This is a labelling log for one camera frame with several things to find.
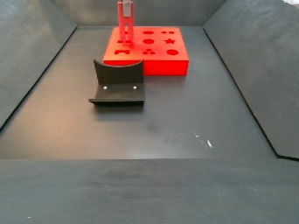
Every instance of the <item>gray wall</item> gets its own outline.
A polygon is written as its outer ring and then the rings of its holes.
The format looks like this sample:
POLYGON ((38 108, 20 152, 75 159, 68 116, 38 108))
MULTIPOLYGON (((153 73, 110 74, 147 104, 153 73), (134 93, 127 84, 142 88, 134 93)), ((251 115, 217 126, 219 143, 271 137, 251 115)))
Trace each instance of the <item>gray wall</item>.
MULTIPOLYGON (((79 25, 118 25, 118 0, 52 0, 79 25)), ((226 0, 135 0, 137 25, 203 25, 226 0)))
POLYGON ((47 0, 0 0, 0 128, 76 24, 47 0))
POLYGON ((277 153, 299 158, 299 10, 229 0, 205 29, 277 153))

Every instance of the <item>red block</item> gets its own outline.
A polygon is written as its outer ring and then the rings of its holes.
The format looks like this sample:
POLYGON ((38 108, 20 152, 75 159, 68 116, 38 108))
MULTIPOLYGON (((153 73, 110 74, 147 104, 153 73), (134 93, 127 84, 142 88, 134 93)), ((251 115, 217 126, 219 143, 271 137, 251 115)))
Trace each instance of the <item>red block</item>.
POLYGON ((115 28, 110 38, 104 63, 126 66, 145 61, 145 75, 187 75, 190 57, 179 28, 135 27, 135 41, 119 40, 115 28))

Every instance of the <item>black plastic piece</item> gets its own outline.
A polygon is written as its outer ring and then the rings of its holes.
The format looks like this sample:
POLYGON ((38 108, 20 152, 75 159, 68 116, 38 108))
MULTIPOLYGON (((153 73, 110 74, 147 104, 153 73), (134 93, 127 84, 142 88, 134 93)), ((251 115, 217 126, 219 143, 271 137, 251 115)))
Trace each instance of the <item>black plastic piece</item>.
POLYGON ((145 89, 145 62, 130 66, 108 66, 94 60, 98 73, 98 92, 94 104, 143 104, 146 101, 145 89))

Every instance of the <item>star-shaped hole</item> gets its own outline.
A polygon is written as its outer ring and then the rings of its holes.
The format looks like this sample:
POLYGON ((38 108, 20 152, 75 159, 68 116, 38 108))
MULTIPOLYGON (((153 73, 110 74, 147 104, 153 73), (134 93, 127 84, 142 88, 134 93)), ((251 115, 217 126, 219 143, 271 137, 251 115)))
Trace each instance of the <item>star-shaped hole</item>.
POLYGON ((165 41, 166 44, 174 44, 174 42, 175 42, 175 40, 170 39, 170 38, 165 41))

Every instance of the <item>circular hole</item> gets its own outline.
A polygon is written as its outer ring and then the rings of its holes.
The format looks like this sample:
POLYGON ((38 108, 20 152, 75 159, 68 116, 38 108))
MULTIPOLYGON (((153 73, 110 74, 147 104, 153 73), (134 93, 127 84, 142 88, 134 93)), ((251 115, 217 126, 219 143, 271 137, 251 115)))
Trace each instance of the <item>circular hole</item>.
POLYGON ((147 45, 151 45, 154 42, 155 42, 155 41, 154 41, 153 39, 150 39, 150 38, 145 40, 145 43, 146 43, 147 45))
POLYGON ((153 31, 145 31, 145 34, 155 34, 153 31))
POLYGON ((171 55, 179 54, 179 52, 177 50, 174 50, 174 49, 169 50, 167 53, 171 54, 171 55))

